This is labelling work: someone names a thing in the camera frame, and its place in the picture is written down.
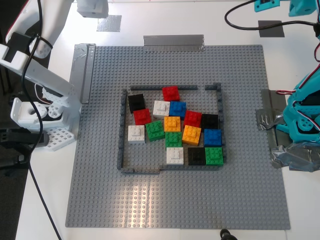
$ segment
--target black lego brick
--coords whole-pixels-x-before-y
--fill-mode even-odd
[[[206,153],[204,147],[189,147],[188,148],[189,165],[205,166]]]
[[[203,132],[205,129],[219,129],[218,114],[202,114],[201,132]]]
[[[145,99],[143,94],[128,96],[130,113],[134,111],[145,109]]]

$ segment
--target white pegboard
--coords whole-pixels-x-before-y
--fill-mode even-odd
[[[76,140],[75,135],[63,127],[53,127],[46,132],[49,135],[49,143],[44,148],[50,151],[56,151]]]

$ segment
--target white lego brick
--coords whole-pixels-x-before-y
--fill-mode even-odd
[[[145,142],[145,126],[131,125],[128,126],[128,143],[144,144]]]
[[[169,116],[169,109],[169,101],[154,101],[153,116],[163,119],[165,116]]]
[[[166,164],[167,165],[183,165],[184,164],[184,148],[183,147],[167,147],[166,148]]]

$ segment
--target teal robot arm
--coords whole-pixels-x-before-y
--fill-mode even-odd
[[[319,9],[319,0],[291,0],[289,16],[303,16]],[[288,133],[293,142],[320,143],[320,65],[305,76],[290,94],[283,111],[286,124],[276,128]]]
[[[286,124],[276,126],[290,135],[294,142],[320,143],[320,71],[319,66],[292,91],[283,111]]]
[[[280,6],[280,0],[257,0],[254,2],[256,12]],[[312,14],[318,8],[317,0],[291,0],[289,17],[297,17]]]

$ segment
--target gray lego baseplate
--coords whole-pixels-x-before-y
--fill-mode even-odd
[[[163,119],[152,115],[154,102],[162,101],[162,88],[167,85],[135,85],[131,86],[128,91],[121,90],[121,124],[119,127],[119,144],[117,169],[126,174],[159,174],[163,170],[202,170],[215,171],[221,168],[220,166],[195,166],[189,165],[188,148],[204,147],[204,134],[200,135],[198,146],[193,146],[183,143],[184,164],[183,165],[167,165],[166,164],[166,140],[161,139],[150,142],[147,136],[146,143],[129,144],[128,143],[128,126],[135,125],[133,114],[130,113],[129,101],[127,95],[143,94],[145,107],[149,109],[152,121],[161,121]],[[227,162],[226,141],[224,137],[224,113],[222,104],[222,91],[220,83],[213,83],[210,88],[197,85],[178,85],[180,101],[186,102],[187,109],[203,114],[217,114],[220,121],[220,129],[222,133],[222,149],[223,160]]]
[[[117,169],[119,129],[125,124],[122,89],[197,85],[203,91],[214,90],[213,83],[221,83],[223,97],[227,162],[222,168],[159,174]],[[98,46],[89,103],[82,105],[66,227],[290,229],[282,172],[272,167],[267,133],[256,124],[261,90],[267,88],[261,45],[192,52]],[[148,156],[146,165],[157,157],[140,150],[130,154]]]

